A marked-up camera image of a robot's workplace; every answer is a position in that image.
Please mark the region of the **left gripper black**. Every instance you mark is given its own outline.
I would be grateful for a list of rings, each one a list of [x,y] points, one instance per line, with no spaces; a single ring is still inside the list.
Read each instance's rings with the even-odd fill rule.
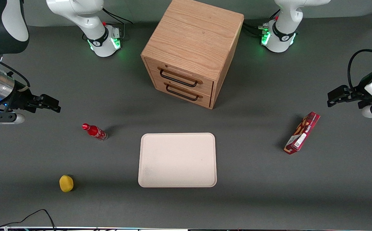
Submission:
[[[372,95],[365,90],[365,86],[372,82],[372,72],[364,76],[358,85],[353,86],[351,74],[349,73],[349,86],[352,90],[351,98],[353,101],[359,100],[358,107],[363,109],[366,106],[372,105]],[[346,85],[340,85],[329,92],[327,107],[333,107],[342,102],[348,102],[350,90]]]

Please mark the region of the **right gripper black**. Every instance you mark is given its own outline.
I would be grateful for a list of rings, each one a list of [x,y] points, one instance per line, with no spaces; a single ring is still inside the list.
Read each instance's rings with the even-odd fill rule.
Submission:
[[[41,103],[36,101],[37,96],[33,95],[30,89],[20,92],[25,87],[23,84],[15,84],[12,92],[5,98],[5,104],[12,110],[24,110],[35,113],[39,109],[48,109],[60,113],[59,101],[46,94],[41,95]]]

